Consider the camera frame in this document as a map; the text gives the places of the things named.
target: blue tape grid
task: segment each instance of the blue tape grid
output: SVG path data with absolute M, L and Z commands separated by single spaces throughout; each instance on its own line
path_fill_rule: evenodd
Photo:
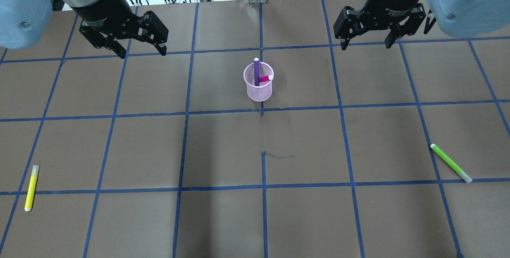
M 88 57 L 66 57 L 67 49 L 69 48 L 69 43 L 71 42 L 71 37 L 73 36 L 73 31 L 75 29 L 75 25 L 77 23 L 78 17 L 75 17 L 75 21 L 73 23 L 73 28 L 70 31 L 66 47 L 64 49 L 64 53 L 61 58 L 45 58 L 45 59 L 29 59 L 29 60 L 5 60 L 7 49 L 3 52 L 2 57 L 0 58 L 0 65 L 2 63 L 20 63 L 20 62 L 42 62 L 42 61 L 60 61 L 59 68 L 57 70 L 57 74 L 55 76 L 55 80 L 53 81 L 53 86 L 51 88 L 49 98 L 46 102 L 46 107 L 43 113 L 43 116 L 40 118 L 14 118 L 14 119 L 0 119 L 0 122 L 13 122 L 13 121 L 40 121 L 40 125 L 38 128 L 38 131 L 36 133 L 35 140 L 33 142 L 33 146 L 31 148 L 31 152 L 29 155 L 29 159 L 27 162 L 27 165 L 24 169 L 24 173 L 22 175 L 22 180 L 20 182 L 20 185 L 18 187 L 18 191 L 13 192 L 0 192 L 0 195 L 14 195 L 15 200 L 13 203 L 13 207 L 11 209 L 11 213 L 9 215 L 8 223 L 6 225 L 4 234 L 2 236 L 2 241 L 0 242 L 0 253 L 2 252 L 10 224 L 12 222 L 12 218 L 19 200 L 20 195 L 27 194 L 26 191 L 22 191 L 22 186 L 24 184 L 25 178 L 27 176 L 27 172 L 29 170 L 29 166 L 31 164 L 31 159 L 33 157 L 33 153 L 35 151 L 37 141 L 42 129 L 42 126 L 46 120 L 76 120 L 76 119 L 100 119 L 100 118 L 110 118 L 112 120 L 111 126 L 110 126 L 110 132 L 107 139 L 107 145 L 105 147 L 104 152 L 104 159 L 102 162 L 102 168 L 100 171 L 100 178 L 98 179 L 97 188 L 95 190 L 54 190 L 54 191 L 36 191 L 37 194 L 40 195 L 53 195 L 53 194 L 95 194 L 94 197 L 94 204 L 91 212 L 91 218 L 89 222 L 89 227 L 87 231 L 87 238 L 86 238 L 86 244 L 84 247 L 84 253 L 83 257 L 85 258 L 87 256 L 87 250 L 88 245 L 90 241 L 90 235 L 92 231 L 93 226 L 93 220 L 95 215 L 95 210 L 97 208 L 97 202 L 98 197 L 100 193 L 135 193 L 135 192 L 177 192 L 177 206 L 176 206 L 176 217 L 175 217 L 175 232 L 174 232 L 174 239 L 173 239 L 173 257 L 175 257 L 176 249 L 177 249 L 177 233 L 178 233 L 178 226 L 179 226 L 179 214 L 180 214 L 180 197 L 183 191 L 220 191 L 220 190 L 239 190 L 239 189 L 262 189 L 263 190 L 263 224 L 264 224 L 264 257 L 268 257 L 268 233 L 267 233 L 267 200 L 266 200 L 266 189 L 271 188 L 307 188 L 307 187 L 351 187 L 352 188 L 352 199 L 353 199 L 353 207 L 355 210 L 355 220 L 356 220 L 356 226 L 357 226 L 357 233 L 358 233 L 358 240 L 359 240 L 359 247 L 361 256 L 364 257 L 364 247 L 363 247 L 363 239 L 362 239 L 362 233 L 361 233 L 361 223 L 359 221 L 359 214 L 357 211 L 357 199 L 356 199 L 356 193 L 355 193 L 355 187 L 356 186 L 392 186 L 392 185 L 422 185 L 422 184 L 437 184 L 439 186 L 439 189 L 441 191 L 441 198 L 444 203 L 445 211 L 448 218 L 448 224 L 450 225 L 450 230 L 452 232 L 452 238 L 454 241 L 455 248 L 457 250 L 457 255 L 459 257 L 462 257 L 461 250 L 459 248 L 459 243 L 457 241 L 457 236 L 455 234 L 455 229 L 453 227 L 453 221 L 448 209 L 448 203 L 446 200 L 446 196 L 444 194 L 443 190 L 443 184 L 452 184 L 452 183 L 463 183 L 463 180 L 442 180 L 439 176 L 439 171 L 437 169 L 437 164 L 435 162 L 435 157 L 430 151 L 431 159 L 432 159 L 432 165 L 434 166 L 435 173 L 436 173 L 436 180 L 411 180 L 411 181 L 391 181 L 391 182 L 356 182 L 354 179 L 354 175 L 352 173 L 352 165 L 350 160 L 350 152 L 349 152 L 349 146 L 348 146 L 348 137 L 347 132 L 345 128 L 345 122 L 344 122 L 344 116 L 343 116 L 343 109 L 347 108 L 379 108 L 379 107 L 403 107 L 403 106 L 416 106 L 418 109 L 418 113 L 420 115 L 420 119 L 422 122 L 422 126 L 426 135 L 427 143 L 430 144 L 430 138 L 428 137 L 428 132 L 426 130 L 426 122 L 423 118 L 423 114 L 421 112 L 421 106 L 435 106 L 435 105 L 448 105 L 448 104 L 495 104 L 499 114 L 501 116 L 503 125 L 510 136 L 510 128 L 508 126 L 508 121 L 506 120 L 504 113 L 501 109 L 501 103 L 509 103 L 510 100 L 499 100 L 497 99 L 494 90 L 492 89 L 492 86 L 490 85 L 490 82 L 488 80 L 488 77 L 486 76 L 486 73 L 483 69 L 483 66 L 477 56 L 477 53 L 473 47 L 472 41 L 481 41 L 481 40 L 508 40 L 510 39 L 510 36 L 506 37 L 486 37 L 486 38 L 470 38 L 470 39 L 439 39 L 439 40 L 413 40 L 413 41 L 401 41 L 399 40 L 399 48 L 401 50 L 402 59 L 404 60 L 404 64 L 406 66 L 406 71 L 408 73 L 408 77 L 410 80 L 410 84 L 412 86 L 413 95 L 415 96 L 415 102 L 408 102 L 408 103 L 400 103 L 400 104 L 357 104 L 357 105 L 349 105 L 345 106 L 342 104 L 341 96 L 339 92 L 339 86 L 338 86 L 338 80 L 336 75 L 336 67 L 335 67 L 335 56 L 333 53 L 333 47 L 338 47 L 340 44 L 333 44 L 332 37 L 330 34 L 329 29 L 329 22 L 328 22 L 328 16 L 326 13 L 326 6 L 324 4 L 324 0 L 321 0 L 323 12 L 324 12 L 324 19 L 326 22 L 326 28 L 328 31 L 328 42 L 329 44 L 322 44 L 322 45 L 301 45 L 301 46 L 279 46 L 279 47 L 264 47 L 263 46 L 263 13 L 262 4 L 259 5 L 259 24 L 260 24 L 260 46 L 259 48 L 239 48 L 239 49 L 221 49 L 221 50 L 207 50 L 207 51 L 195 51 L 194 50 L 194 44 L 195 44 L 195 36 L 196 36 L 196 26 L 197 26 L 197 17 L 198 17 L 198 4 L 196 6 L 195 10 L 195 19 L 194 19 L 194 25 L 193 25 L 193 42 L 192 42 L 192 49 L 191 51 L 177 51 L 177 52 L 168 52 L 168 55 L 176 55 L 176 54 L 189 54 L 190 59 L 190 69 L 189 69 L 189 76 L 188 76 L 188 90 L 186 94 L 186 111 L 185 112 L 176 112 L 176 113 L 128 113 L 128 114 L 117 114 L 117 106 L 118 106 L 118 100 L 120 98 L 120 91 L 122 88 L 122 79 L 124 78 L 124 71 L 126 68 L 126 62 L 128 57 L 139 57 L 139 56 L 154 56 L 159 55 L 159 53 L 141 53 L 141 54 L 129 54 L 129 48 L 131 46 L 131 41 L 129 41 L 128 47 L 127 47 L 127 55 L 124 59 L 124 63 L 122 66 L 122 72 L 120 75 L 120 82 L 118 85 L 117 90 L 117 96 L 115 100 L 115 106 L 113 110 L 112 115 L 99 115 L 99 116 L 72 116 L 72 117 L 46 117 L 47 110 L 49 108 L 49 104 L 51 101 L 51 97 L 53 96 L 53 92 L 55 90 L 55 86 L 57 83 L 57 80 L 59 78 L 59 74 L 62 68 L 62 63 L 64 60 L 83 60 L 83 59 L 99 59 L 99 58 L 116 58 L 116 55 L 100 55 L 100 56 L 88 56 Z M 481 74 L 488 86 L 488 89 L 490 90 L 490 94 L 492 95 L 492 100 L 479 100 L 479 101 L 465 101 L 465 102 L 420 102 L 413 84 L 412 76 L 410 74 L 410 70 L 408 67 L 408 63 L 406 60 L 405 53 L 403 51 L 403 44 L 415 44 L 415 43 L 433 43 L 433 42 L 468 42 L 475 60 L 477 61 L 477 64 L 479 66 L 479 69 L 481 71 Z M 351 46 L 364 46 L 364 45 L 382 45 L 384 42 L 364 42 L 364 43 L 352 43 Z M 253 50 L 259 50 L 260 51 L 260 59 L 263 60 L 263 50 L 279 50 L 279 49 L 299 49 L 299 48 L 322 48 L 322 47 L 329 47 L 330 48 L 330 55 L 331 55 L 331 62 L 333 66 L 333 77 L 335 79 L 335 88 L 337 91 L 337 98 L 338 98 L 338 105 L 337 106 L 311 106 L 311 107 L 285 107 L 285 108 L 264 108 L 264 104 L 261 103 L 260 109 L 228 109 L 228 110 L 222 110 L 222 111 L 189 111 L 189 99 L 190 99 L 190 89 L 191 89 L 191 77 L 192 77 L 192 67 L 193 67 L 193 55 L 195 53 L 222 53 L 222 52 L 239 52 L 239 51 L 253 51 Z M 346 155 L 347 155 L 347 163 L 349 168 L 349 182 L 336 182 L 336 183 L 318 183 L 318 184 L 274 184 L 274 185 L 268 185 L 266 184 L 266 165 L 265 165 L 265 152 L 262 153 L 262 185 L 241 185 L 241 186 L 220 186 L 220 187 L 182 187 L 182 175 L 184 173 L 184 156 L 186 151 L 186 135 L 187 135 L 187 129 L 188 129 L 188 119 L 190 115 L 202 115 L 202 114 L 208 114 L 208 113 L 247 113 L 247 112 L 260 112 L 261 115 L 264 115 L 265 111 L 295 111 L 295 110 L 306 110 L 306 109 L 339 109 L 340 111 L 340 120 L 342 124 L 342 130 L 343 130 L 343 137 L 344 137 L 344 143 L 346 147 Z M 186 117 L 185 124 L 184 124 L 184 137 L 182 140 L 182 159 L 181 159 L 181 167 L 180 167 L 180 179 L 179 179 L 179 186 L 176 188 L 148 188 L 148 189 L 100 189 L 100 185 L 102 183 L 102 175 L 104 173 L 104 167 L 106 165 L 107 155 L 108 155 L 108 149 L 110 145 L 111 135 L 113 133 L 113 127 L 115 124 L 116 118 L 122 118 L 122 117 L 145 117 L 145 116 L 180 116 L 183 115 Z M 510 178 L 475 178 L 473 182 L 510 182 Z

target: green highlighter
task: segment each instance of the green highlighter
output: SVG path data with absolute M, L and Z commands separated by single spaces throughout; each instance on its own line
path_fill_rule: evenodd
M 430 148 L 432 151 L 437 153 L 463 180 L 465 180 L 467 183 L 472 182 L 472 178 L 467 175 L 464 170 L 462 170 L 446 153 L 439 148 L 439 146 L 432 144 L 430 145 Z

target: pen holder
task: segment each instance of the pen holder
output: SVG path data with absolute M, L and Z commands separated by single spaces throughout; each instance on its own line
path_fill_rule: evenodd
M 273 68 L 264 62 L 260 62 L 260 77 L 275 75 Z M 253 71 L 253 63 L 246 66 L 243 73 L 244 82 L 246 83 L 246 93 L 248 97 L 255 102 L 263 102 L 273 93 L 273 81 L 261 82 L 260 86 L 255 86 L 255 74 Z

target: robotic arm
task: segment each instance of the robotic arm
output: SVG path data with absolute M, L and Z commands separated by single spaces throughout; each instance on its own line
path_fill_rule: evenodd
M 345 6 L 333 25 L 335 38 L 345 50 L 358 35 L 389 29 L 384 42 L 390 48 L 397 38 L 414 35 L 426 18 L 418 1 L 367 0 L 359 11 Z M 473 37 L 510 23 L 510 0 L 428 0 L 428 4 L 441 30 L 452 37 Z
M 2 0 L 0 5 L 0 46 L 30 47 L 38 42 L 50 18 L 53 0 Z M 95 47 L 113 50 L 125 58 L 118 39 L 136 39 L 153 44 L 166 54 L 168 29 L 158 16 L 147 11 L 136 16 L 126 0 L 64 0 L 82 19 L 80 33 Z

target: marker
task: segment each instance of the marker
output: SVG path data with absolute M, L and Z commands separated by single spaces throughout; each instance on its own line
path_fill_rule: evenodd
M 267 76 L 264 76 L 264 77 L 260 77 L 259 82 L 272 81 L 273 78 L 275 78 L 273 75 L 267 75 Z
M 29 190 L 27 192 L 27 201 L 25 202 L 25 211 L 31 211 L 33 204 L 33 195 L 35 194 L 35 185 L 37 184 L 37 175 L 39 174 L 39 166 L 32 167 L 32 174 L 30 176 Z
M 432 151 L 437 153 L 465 182 L 472 182 L 472 178 L 470 178 L 446 153 L 439 148 L 439 146 L 432 144 L 430 145 Z
M 253 73 L 255 74 L 255 86 L 260 86 L 260 62 L 259 58 L 253 59 Z

